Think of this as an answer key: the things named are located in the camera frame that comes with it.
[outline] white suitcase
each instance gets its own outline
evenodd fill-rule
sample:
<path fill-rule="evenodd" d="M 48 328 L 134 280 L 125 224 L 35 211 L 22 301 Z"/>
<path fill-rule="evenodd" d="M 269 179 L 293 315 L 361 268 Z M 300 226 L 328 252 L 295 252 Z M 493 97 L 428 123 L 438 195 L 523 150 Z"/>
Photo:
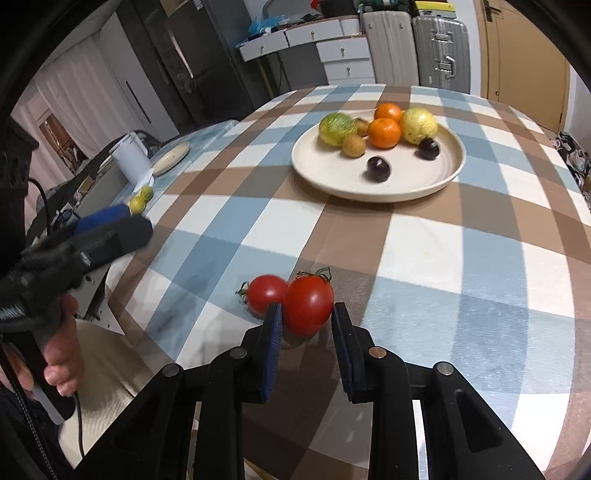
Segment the white suitcase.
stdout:
<path fill-rule="evenodd" d="M 410 15 L 368 12 L 362 15 L 374 62 L 376 83 L 418 85 L 417 51 Z"/>

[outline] window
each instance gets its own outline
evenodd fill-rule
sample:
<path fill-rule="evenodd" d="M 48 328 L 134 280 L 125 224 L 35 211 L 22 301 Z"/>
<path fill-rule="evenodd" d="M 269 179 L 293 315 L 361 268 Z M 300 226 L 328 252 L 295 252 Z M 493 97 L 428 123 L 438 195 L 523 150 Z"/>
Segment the window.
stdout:
<path fill-rule="evenodd" d="M 74 143 L 66 129 L 59 123 L 53 113 L 44 116 L 39 130 L 47 139 L 53 150 L 62 159 L 73 174 L 76 174 L 82 162 L 87 159 L 82 150 Z"/>

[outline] dark plum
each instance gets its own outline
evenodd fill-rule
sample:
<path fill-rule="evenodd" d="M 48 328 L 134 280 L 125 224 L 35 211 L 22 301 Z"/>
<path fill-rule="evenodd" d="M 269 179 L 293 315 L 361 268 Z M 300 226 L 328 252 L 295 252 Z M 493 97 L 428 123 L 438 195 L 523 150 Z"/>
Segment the dark plum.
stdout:
<path fill-rule="evenodd" d="M 418 154 L 425 160 L 435 160 L 439 156 L 439 145 L 432 138 L 423 138 L 418 145 Z"/>
<path fill-rule="evenodd" d="M 371 157 L 367 168 L 367 175 L 373 181 L 382 182 L 390 177 L 390 164 L 382 157 Z"/>

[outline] black refrigerator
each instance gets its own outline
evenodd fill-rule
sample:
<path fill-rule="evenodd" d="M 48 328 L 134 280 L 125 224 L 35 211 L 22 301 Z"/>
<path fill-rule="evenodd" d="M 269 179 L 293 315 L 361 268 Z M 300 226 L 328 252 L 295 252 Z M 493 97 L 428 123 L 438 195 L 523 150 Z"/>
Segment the black refrigerator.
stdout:
<path fill-rule="evenodd" d="M 169 15 L 160 0 L 124 0 L 117 16 L 181 134 L 269 101 L 256 63 L 236 48 L 251 23 L 243 0 L 186 0 Z"/>

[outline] suitcase handle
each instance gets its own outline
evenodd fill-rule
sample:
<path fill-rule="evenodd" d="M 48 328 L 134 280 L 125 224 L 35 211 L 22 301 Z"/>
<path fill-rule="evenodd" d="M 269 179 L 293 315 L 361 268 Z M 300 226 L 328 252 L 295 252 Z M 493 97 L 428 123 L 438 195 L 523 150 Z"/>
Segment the suitcase handle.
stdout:
<path fill-rule="evenodd" d="M 446 74 L 446 78 L 449 80 L 456 76 L 456 60 L 449 55 L 445 55 L 445 59 L 452 65 L 451 72 Z"/>

